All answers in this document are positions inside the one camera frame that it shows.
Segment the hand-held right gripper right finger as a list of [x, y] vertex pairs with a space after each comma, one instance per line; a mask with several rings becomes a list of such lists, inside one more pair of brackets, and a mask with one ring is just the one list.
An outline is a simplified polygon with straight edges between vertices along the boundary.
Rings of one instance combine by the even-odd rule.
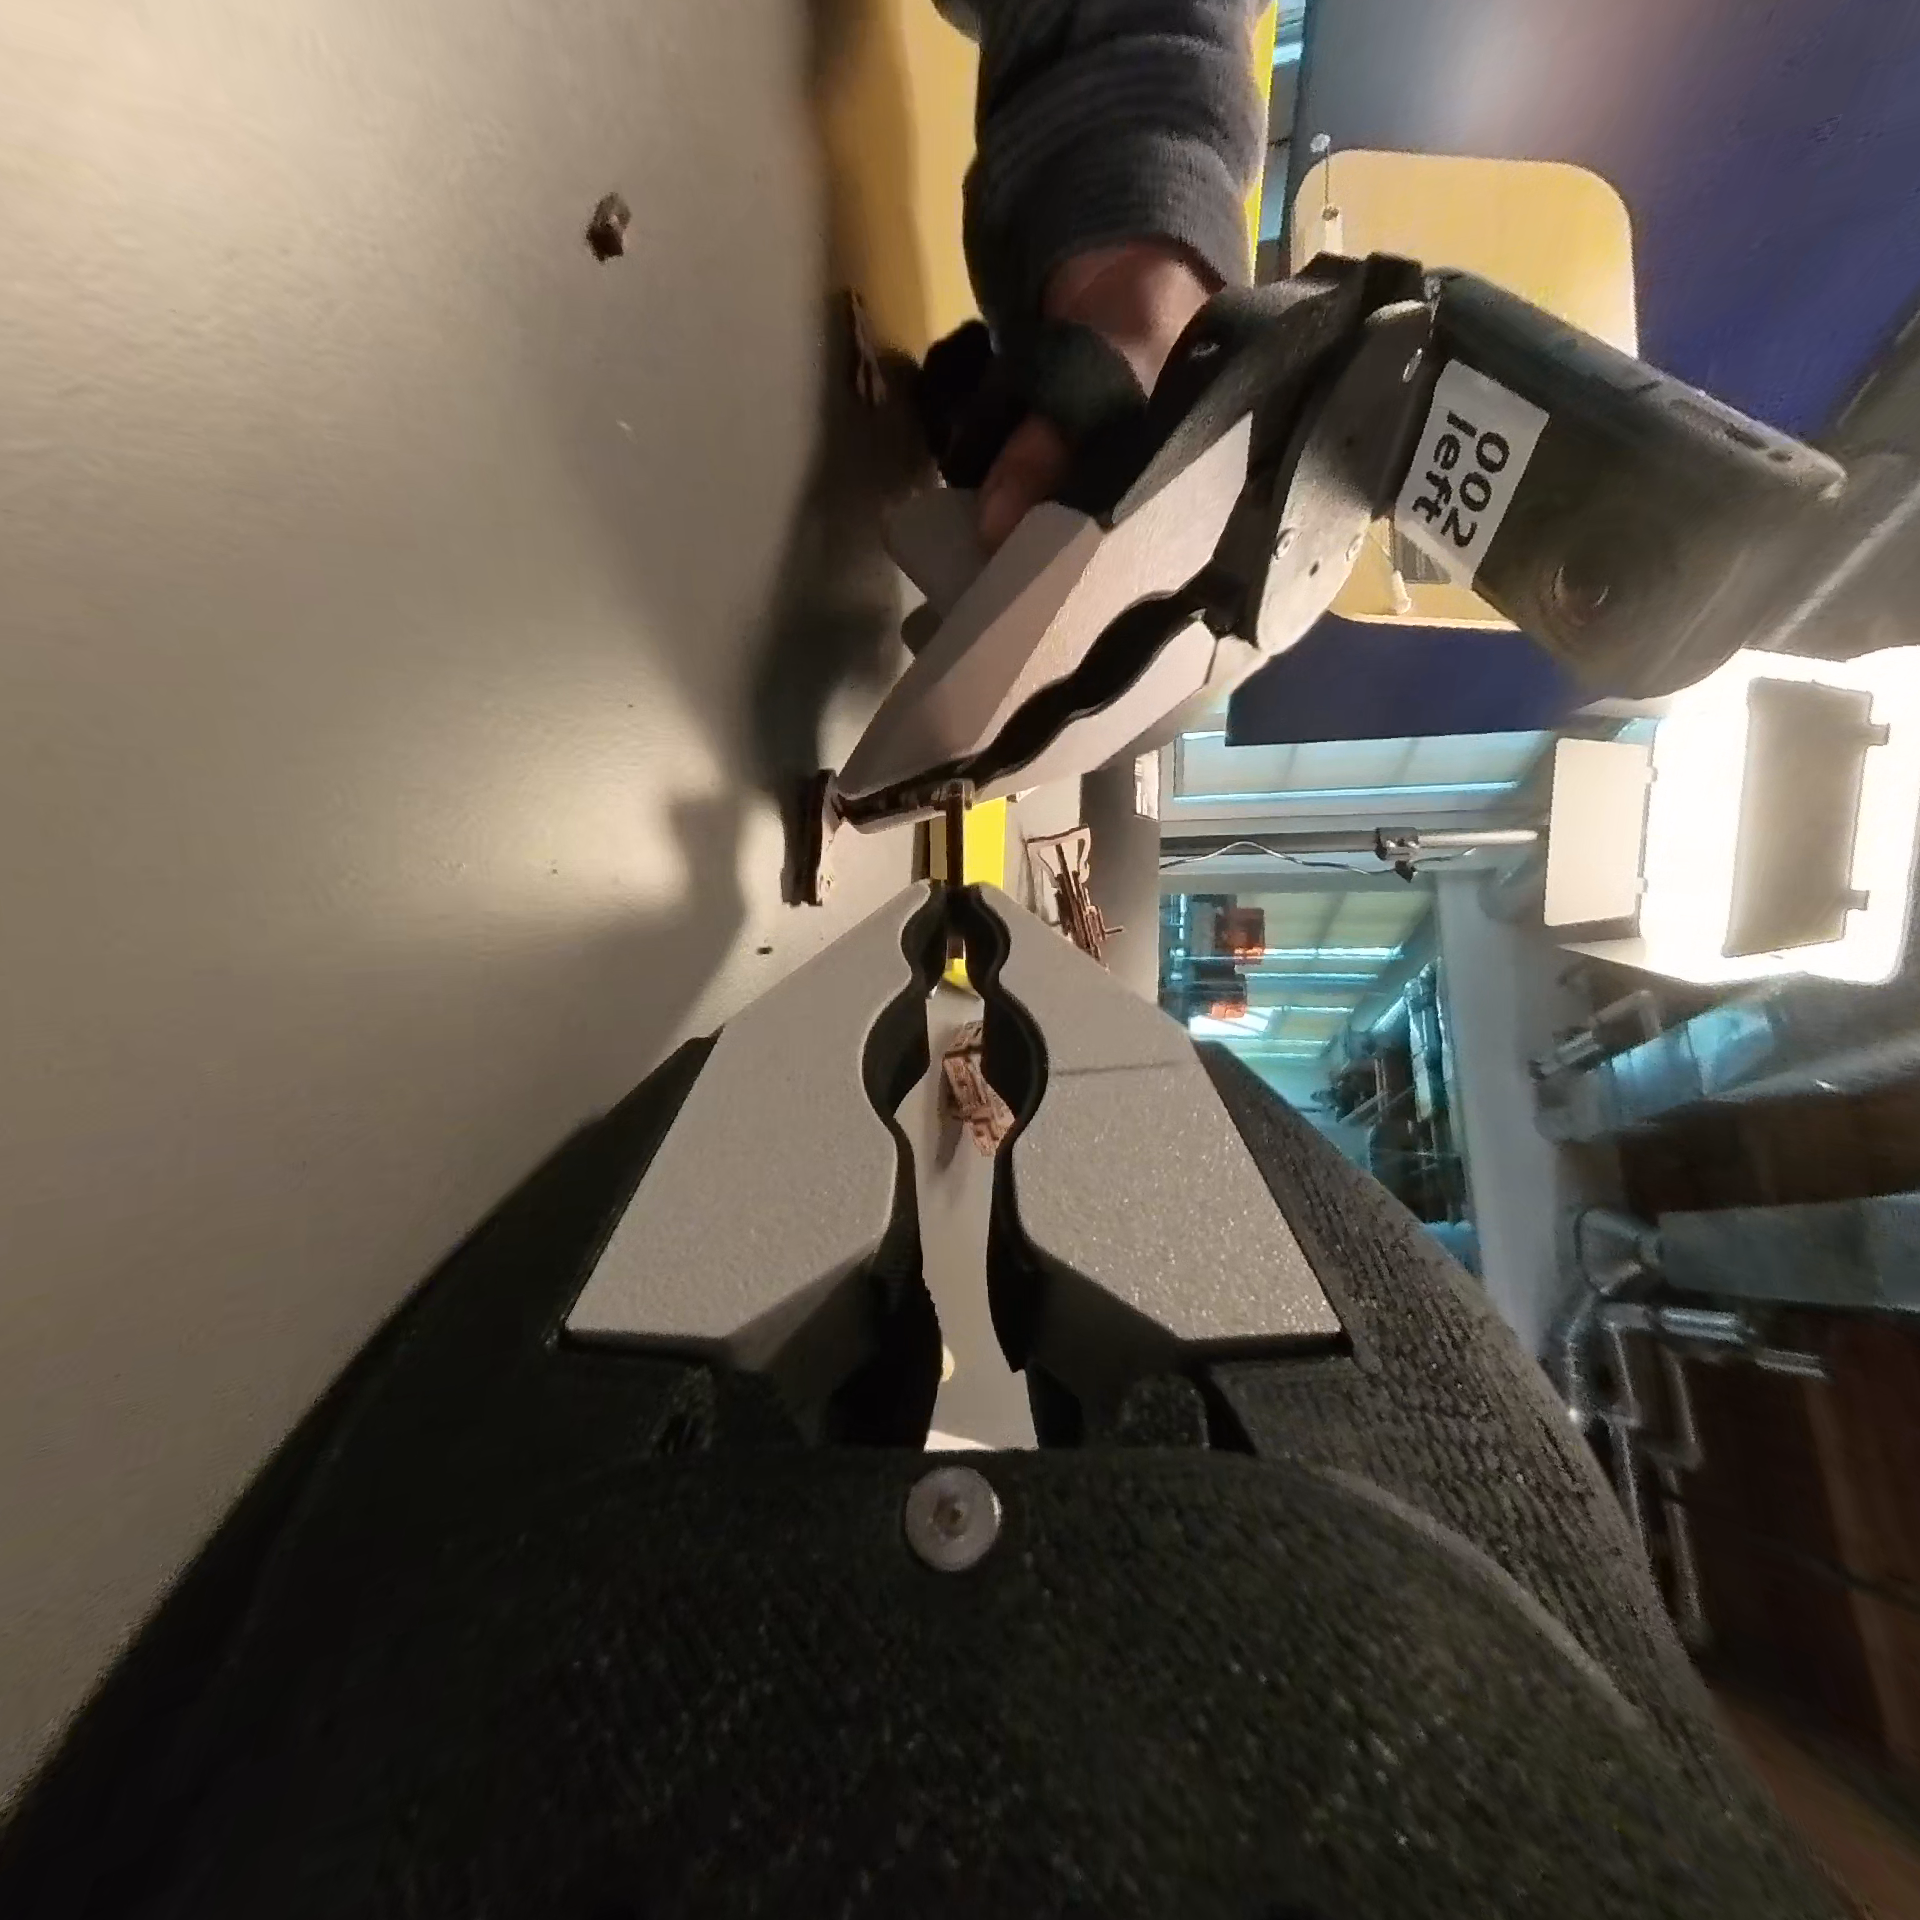
[[1345, 1356], [1204, 1045], [995, 887], [953, 901], [986, 998], [990, 1308], [1037, 1447], [1106, 1438], [1153, 1381]]

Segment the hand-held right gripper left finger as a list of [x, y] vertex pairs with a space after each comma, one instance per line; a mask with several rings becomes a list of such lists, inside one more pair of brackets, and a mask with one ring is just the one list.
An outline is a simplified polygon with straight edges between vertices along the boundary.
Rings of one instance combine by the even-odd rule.
[[945, 898], [911, 883], [734, 1017], [566, 1332], [767, 1381], [807, 1438], [925, 1447], [943, 1332], [900, 1102]]

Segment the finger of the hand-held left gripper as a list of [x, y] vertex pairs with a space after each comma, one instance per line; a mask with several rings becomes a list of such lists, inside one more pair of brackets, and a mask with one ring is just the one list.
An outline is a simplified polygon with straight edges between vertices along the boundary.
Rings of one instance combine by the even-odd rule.
[[910, 770], [917, 752], [976, 750], [1020, 700], [1069, 675], [1131, 608], [1174, 608], [1213, 560], [1249, 481], [1246, 411], [1120, 527], [1047, 501], [982, 552], [970, 489], [928, 489], [880, 523], [880, 545], [925, 594], [925, 643], [835, 770], [835, 808]]
[[1123, 611], [1069, 675], [1020, 700], [976, 750], [917, 752], [900, 780], [854, 790], [854, 831], [925, 821], [953, 785], [967, 802], [995, 802], [1094, 770], [1204, 692], [1213, 647], [1204, 608]]

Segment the small wooden figure piece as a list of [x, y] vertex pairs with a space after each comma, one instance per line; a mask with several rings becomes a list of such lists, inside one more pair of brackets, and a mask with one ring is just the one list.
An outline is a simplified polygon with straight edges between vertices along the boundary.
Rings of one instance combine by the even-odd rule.
[[838, 826], [835, 770], [808, 770], [785, 808], [785, 869], [781, 901], [795, 909], [819, 909], [831, 892], [831, 837]]

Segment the person's left forearm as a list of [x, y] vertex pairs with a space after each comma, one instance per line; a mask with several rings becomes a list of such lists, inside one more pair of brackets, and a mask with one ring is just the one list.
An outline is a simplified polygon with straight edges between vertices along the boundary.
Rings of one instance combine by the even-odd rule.
[[976, 51], [967, 264], [995, 337], [1088, 252], [1167, 246], [1252, 280], [1267, 4], [936, 4]]

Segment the wooden bicycle model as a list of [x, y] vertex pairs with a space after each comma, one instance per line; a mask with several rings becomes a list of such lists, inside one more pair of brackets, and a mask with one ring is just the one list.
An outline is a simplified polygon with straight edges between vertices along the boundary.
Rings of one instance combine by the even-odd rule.
[[1032, 914], [1061, 932], [1080, 953], [1106, 966], [1115, 924], [1092, 898], [1092, 830], [1076, 826], [1024, 839]]

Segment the person's left hand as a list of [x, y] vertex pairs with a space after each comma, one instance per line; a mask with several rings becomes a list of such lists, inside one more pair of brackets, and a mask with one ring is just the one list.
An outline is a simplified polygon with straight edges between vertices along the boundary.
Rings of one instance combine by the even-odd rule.
[[[1220, 275], [1167, 238], [1140, 238], [1065, 260], [1041, 294], [1041, 322], [1092, 334], [1123, 358], [1140, 395], [1153, 395], [1181, 337], [1220, 290]], [[1071, 479], [1085, 444], [1101, 430], [1026, 411], [976, 486], [975, 531], [995, 552], [1026, 513], [1052, 501]]]

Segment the cream rounded panel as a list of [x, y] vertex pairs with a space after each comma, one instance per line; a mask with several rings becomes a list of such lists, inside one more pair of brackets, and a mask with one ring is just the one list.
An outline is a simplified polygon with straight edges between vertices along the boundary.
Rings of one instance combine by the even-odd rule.
[[1636, 355], [1632, 230], [1620, 192], [1566, 160], [1319, 152], [1263, 246], [1267, 280], [1319, 252], [1458, 266]]

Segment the ceiling light panel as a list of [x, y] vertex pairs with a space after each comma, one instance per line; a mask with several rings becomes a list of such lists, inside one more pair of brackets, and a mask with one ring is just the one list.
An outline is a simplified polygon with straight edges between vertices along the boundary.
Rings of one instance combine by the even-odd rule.
[[1881, 985], [1917, 898], [1917, 649], [1734, 652], [1653, 737], [1643, 966]]

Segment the yellow paper sheet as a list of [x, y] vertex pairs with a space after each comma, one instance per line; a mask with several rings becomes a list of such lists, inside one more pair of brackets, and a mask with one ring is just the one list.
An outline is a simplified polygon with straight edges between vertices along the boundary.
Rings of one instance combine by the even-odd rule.
[[976, 318], [962, 246], [976, 45], [936, 4], [875, 4], [868, 51], [868, 294], [880, 337], [920, 355]]

